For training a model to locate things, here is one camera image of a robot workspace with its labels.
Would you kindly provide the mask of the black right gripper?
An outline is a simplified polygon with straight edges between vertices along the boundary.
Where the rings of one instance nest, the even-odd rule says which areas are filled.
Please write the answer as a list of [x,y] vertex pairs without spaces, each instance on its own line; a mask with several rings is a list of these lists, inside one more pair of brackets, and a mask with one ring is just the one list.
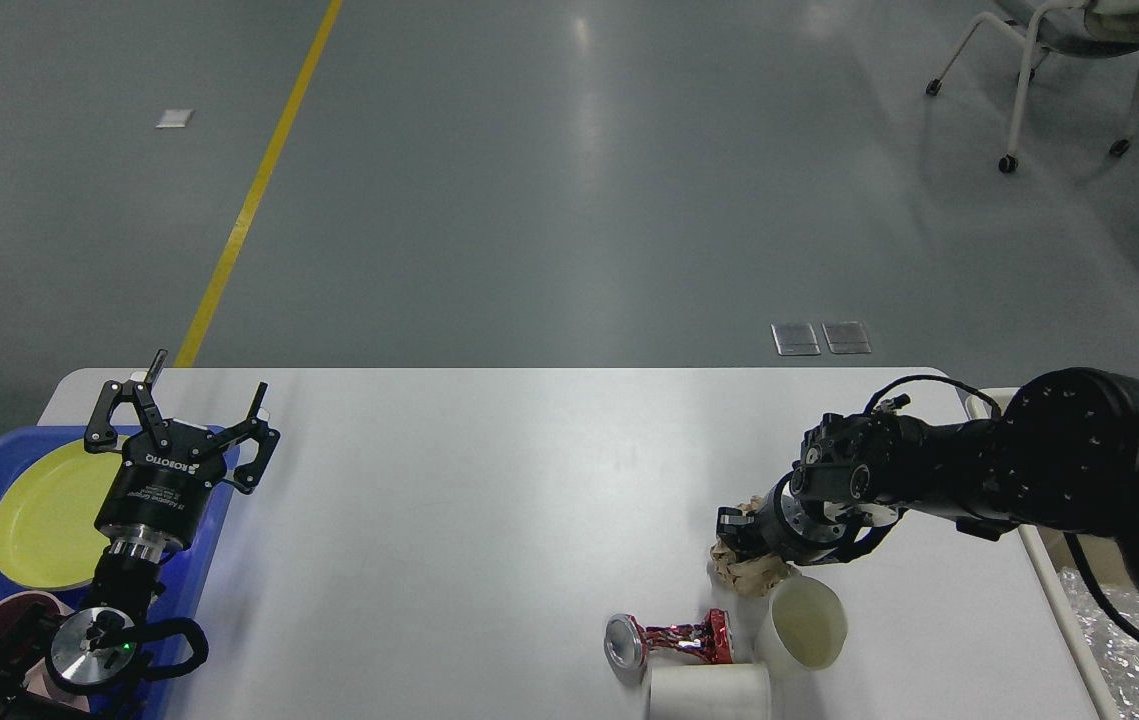
[[852,506],[794,497],[792,478],[784,475],[757,512],[721,506],[716,510],[719,541],[735,557],[762,557],[767,548],[779,559],[805,568],[861,559],[865,527],[847,518]]

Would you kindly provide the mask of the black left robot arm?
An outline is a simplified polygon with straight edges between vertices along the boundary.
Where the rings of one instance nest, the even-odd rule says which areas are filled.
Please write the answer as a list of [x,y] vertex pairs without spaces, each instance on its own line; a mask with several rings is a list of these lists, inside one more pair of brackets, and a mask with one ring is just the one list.
[[281,434],[269,424],[259,383],[244,418],[223,429],[165,416],[154,400],[167,352],[144,373],[107,381],[83,432],[87,455],[115,457],[95,515],[104,537],[88,592],[76,609],[26,602],[0,635],[0,719],[89,719],[26,684],[30,671],[75,697],[103,697],[103,719],[136,719],[144,685],[194,673],[208,639],[191,617],[153,619],[163,566],[197,542],[218,486],[249,496]]

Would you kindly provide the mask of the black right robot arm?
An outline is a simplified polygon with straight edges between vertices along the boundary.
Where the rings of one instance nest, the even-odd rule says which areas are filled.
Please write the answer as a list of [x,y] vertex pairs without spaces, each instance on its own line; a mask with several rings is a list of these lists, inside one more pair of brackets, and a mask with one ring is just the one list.
[[716,512],[716,538],[739,559],[843,564],[875,550],[904,512],[998,541],[1049,527],[1075,559],[1080,538],[1116,543],[1139,592],[1139,379],[1098,369],[1046,373],[991,415],[934,425],[904,414],[895,384],[861,414],[825,414],[756,510]]

